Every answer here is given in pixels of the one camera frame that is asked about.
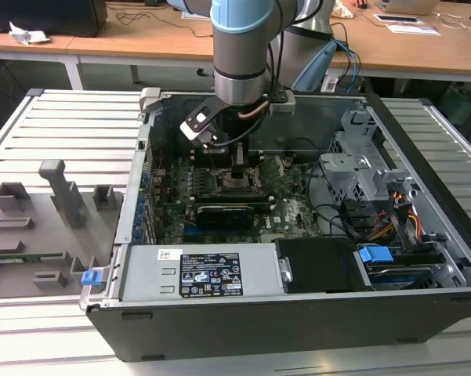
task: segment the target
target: white tissue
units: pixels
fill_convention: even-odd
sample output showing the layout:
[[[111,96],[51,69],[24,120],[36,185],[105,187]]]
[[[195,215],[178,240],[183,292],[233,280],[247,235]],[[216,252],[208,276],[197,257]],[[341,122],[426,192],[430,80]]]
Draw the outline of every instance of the white tissue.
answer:
[[[9,25],[9,35],[13,37],[16,42],[23,43],[24,45],[29,45],[30,43],[42,43],[50,41],[50,39],[47,38],[43,31],[23,30],[19,27],[14,26],[12,22],[9,22]]]

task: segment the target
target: barcode sticker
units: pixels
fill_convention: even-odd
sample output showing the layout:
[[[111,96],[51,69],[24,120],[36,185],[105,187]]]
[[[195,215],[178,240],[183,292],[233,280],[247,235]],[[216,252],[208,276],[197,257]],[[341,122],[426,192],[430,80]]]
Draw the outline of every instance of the barcode sticker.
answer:
[[[181,259],[183,249],[159,249],[158,261],[175,261]]]

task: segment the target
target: paper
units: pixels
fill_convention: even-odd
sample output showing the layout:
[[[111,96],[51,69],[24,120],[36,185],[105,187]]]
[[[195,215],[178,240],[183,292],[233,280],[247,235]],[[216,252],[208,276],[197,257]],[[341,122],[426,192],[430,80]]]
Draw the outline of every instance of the paper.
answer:
[[[353,18],[352,12],[343,5],[342,0],[335,0],[331,15],[338,18]]]
[[[418,27],[418,26],[408,26],[408,25],[390,25],[387,27],[393,33],[440,36],[440,34],[437,31],[435,31],[434,29],[430,27]]]
[[[188,12],[181,12],[181,18],[184,20],[210,20],[208,17],[199,16],[198,14],[191,14]]]
[[[23,30],[20,27],[14,26],[12,22],[9,22],[9,25],[9,35],[13,37],[16,42],[29,45],[30,43],[43,43],[50,41],[43,31]]]

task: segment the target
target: circuit board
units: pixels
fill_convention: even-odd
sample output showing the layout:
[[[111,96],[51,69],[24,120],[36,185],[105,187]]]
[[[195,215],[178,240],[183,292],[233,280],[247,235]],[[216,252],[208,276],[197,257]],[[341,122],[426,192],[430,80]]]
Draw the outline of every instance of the circuit board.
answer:
[[[321,235],[317,218],[305,195],[307,164],[283,162],[273,155],[257,168],[249,169],[241,179],[230,179],[230,169],[198,168],[178,158],[166,168],[168,179],[157,196],[161,213],[159,244],[270,243],[281,237],[317,237]],[[200,230],[195,222],[192,197],[207,199],[220,186],[242,192],[262,201],[251,203],[270,210],[256,210],[252,227],[245,230]],[[263,200],[271,200],[271,205]]]

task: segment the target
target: metal table leg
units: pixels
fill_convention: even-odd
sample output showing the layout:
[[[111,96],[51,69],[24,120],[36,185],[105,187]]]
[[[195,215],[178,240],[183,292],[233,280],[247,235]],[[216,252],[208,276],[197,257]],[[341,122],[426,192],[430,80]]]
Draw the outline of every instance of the metal table leg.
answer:
[[[137,65],[131,65],[131,76],[132,76],[132,82],[135,84],[139,84],[139,72],[138,72]]]
[[[64,64],[68,78],[70,79],[71,88],[73,90],[84,90],[82,83],[82,69],[78,62],[78,56],[66,55],[61,56],[61,63]]]

